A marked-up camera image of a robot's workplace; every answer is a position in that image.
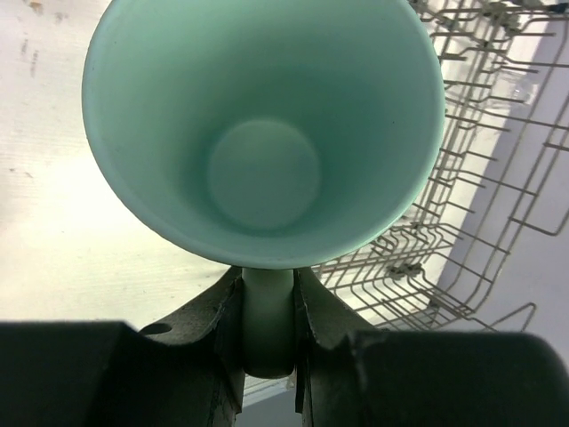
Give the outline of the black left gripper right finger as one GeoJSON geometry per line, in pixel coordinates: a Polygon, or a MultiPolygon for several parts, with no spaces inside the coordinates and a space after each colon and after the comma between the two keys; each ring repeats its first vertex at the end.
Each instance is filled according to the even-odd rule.
{"type": "Polygon", "coordinates": [[[304,425],[567,425],[568,373],[541,338],[380,329],[311,269],[293,277],[304,425]]]}

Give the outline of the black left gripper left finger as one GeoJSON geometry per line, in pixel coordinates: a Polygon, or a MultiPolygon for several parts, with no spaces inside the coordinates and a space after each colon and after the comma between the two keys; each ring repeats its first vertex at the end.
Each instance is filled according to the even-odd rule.
{"type": "Polygon", "coordinates": [[[4,426],[231,426],[244,396],[241,270],[135,330],[4,322],[4,426]]]}

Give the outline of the green ceramic mug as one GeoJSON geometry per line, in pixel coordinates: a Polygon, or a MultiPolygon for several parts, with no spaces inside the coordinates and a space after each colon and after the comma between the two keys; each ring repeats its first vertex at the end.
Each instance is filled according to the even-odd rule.
{"type": "Polygon", "coordinates": [[[406,1],[113,1],[86,54],[84,129],[146,226],[240,267],[247,374],[294,366],[293,273],[410,208],[445,121],[406,1]]]}

